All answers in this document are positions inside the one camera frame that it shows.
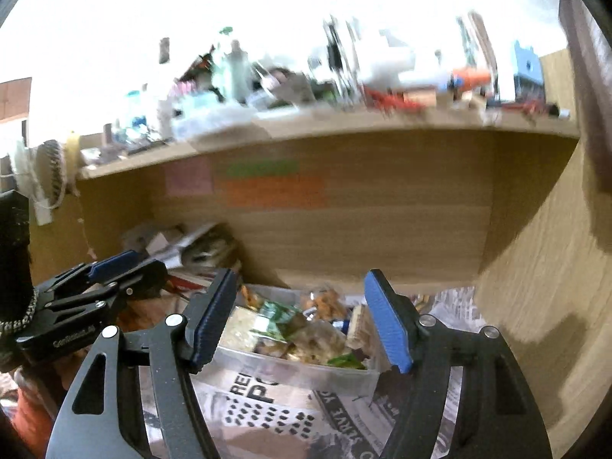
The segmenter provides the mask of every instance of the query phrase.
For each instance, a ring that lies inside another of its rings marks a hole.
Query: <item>wooden shelf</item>
[[[420,114],[386,115],[365,108],[351,112],[337,111],[330,107],[301,111],[289,108],[259,114],[248,125],[205,134],[189,142],[155,148],[103,166],[83,168],[80,178],[93,179],[187,158],[198,153],[212,153],[250,144],[394,130],[518,131],[579,137],[574,121],[549,117],[534,120],[516,112],[430,108]]]

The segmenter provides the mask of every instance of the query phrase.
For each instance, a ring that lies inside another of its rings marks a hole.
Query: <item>plastic container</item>
[[[247,125],[256,113],[256,109],[243,107],[235,101],[220,103],[213,108],[195,109],[189,117],[173,120],[173,136],[177,141],[185,141],[226,128]]]
[[[202,91],[197,94],[187,94],[182,101],[182,110],[185,117],[196,115],[200,109],[210,109],[219,105],[216,94],[212,91]]]
[[[400,73],[414,70],[415,53],[409,46],[389,47],[387,39],[374,39],[355,43],[359,58],[359,81],[373,90],[386,91],[399,88]]]
[[[267,299],[299,305],[301,291],[247,285]],[[370,398],[380,375],[384,354],[372,358],[372,369],[344,369],[241,352],[218,346],[212,364],[253,378],[338,395]]]
[[[146,124],[145,108],[142,105],[140,91],[130,91],[125,96],[125,129],[137,127],[139,124]]]

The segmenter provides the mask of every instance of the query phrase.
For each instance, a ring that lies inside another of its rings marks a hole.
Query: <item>wooden panel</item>
[[[227,221],[244,244],[253,281],[329,279],[361,289],[365,273],[380,267],[401,290],[469,283],[488,229],[493,136],[368,133],[234,149],[210,156],[209,196],[166,197],[163,166],[150,168],[153,211],[166,224]],[[228,174],[248,161],[295,161],[299,177],[320,178],[317,208],[231,206]]]
[[[31,85],[32,78],[0,84],[0,120],[28,116]]]
[[[596,190],[583,143],[568,143],[553,156],[543,139],[501,137],[476,295],[521,364],[556,458],[612,383],[612,197]]]
[[[182,141],[144,151],[103,166],[83,168],[80,177],[94,179],[238,146],[339,134],[377,132],[384,136],[384,133],[397,130],[516,131],[579,137],[578,127],[574,121],[553,119],[548,116],[531,119],[520,112],[512,111],[494,111],[483,115],[476,109],[429,108],[419,114],[405,114],[383,113],[368,110],[364,106],[350,112],[321,106],[291,116],[279,114],[268,116],[262,113],[261,117],[253,118],[248,125],[214,131],[189,142]]]
[[[6,104],[7,104],[7,90],[8,90],[8,83],[0,82],[0,120],[7,117],[4,115],[6,111]]]
[[[37,226],[30,217],[30,254],[34,284],[41,283],[80,262],[89,262],[83,227],[98,259],[121,251],[120,236],[151,218],[151,204],[140,173],[118,174],[95,181],[79,182],[81,205],[68,195],[53,211],[54,221]]]
[[[544,72],[546,100],[556,103],[561,109],[568,109],[576,118],[574,77],[570,52],[567,48],[540,58]]]

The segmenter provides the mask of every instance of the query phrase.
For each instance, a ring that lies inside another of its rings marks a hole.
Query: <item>newspaper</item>
[[[17,409],[17,384],[8,373],[0,373],[0,406],[2,412],[12,419]]]
[[[474,288],[447,290],[428,312],[454,329],[478,332],[486,325]],[[433,459],[448,454],[457,420],[462,368],[451,369]],[[149,368],[142,368],[143,410],[152,452],[164,459]],[[198,403],[223,459],[378,459],[414,384],[397,367],[380,375],[372,399],[282,385],[211,364],[192,377]]]

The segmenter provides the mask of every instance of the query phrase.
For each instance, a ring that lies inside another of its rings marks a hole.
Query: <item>desk clutter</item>
[[[232,27],[224,27],[182,75],[166,87],[144,84],[123,99],[117,118],[104,126],[103,143],[81,151],[94,169],[157,146],[190,142],[259,121],[289,122],[304,111],[360,108],[418,116],[428,109],[515,111],[530,119],[565,119],[568,109],[547,102],[538,56],[518,41],[493,50],[482,17],[457,17],[455,33],[464,63],[447,63],[444,50],[416,60],[415,50],[389,29],[364,32],[357,19],[323,22],[321,42],[293,60],[250,57]],[[160,42],[167,67],[169,38]],[[498,62],[508,62],[500,76]],[[500,85],[513,84],[508,89]]]
[[[141,257],[162,260],[168,281],[157,299],[137,300],[120,317],[124,330],[147,329],[181,313],[206,291],[215,267],[242,272],[240,246],[222,223],[186,231],[151,223],[124,236]],[[486,324],[474,288],[409,297],[421,314],[455,329]],[[321,278],[302,289],[238,282],[236,302],[213,361],[192,377],[201,411],[222,457],[376,458],[409,394],[412,373],[391,367],[363,291],[342,291]],[[152,451],[167,457],[151,376],[140,374]],[[452,368],[444,417],[432,457],[445,456],[457,420],[461,368]],[[258,439],[248,439],[256,433]]]

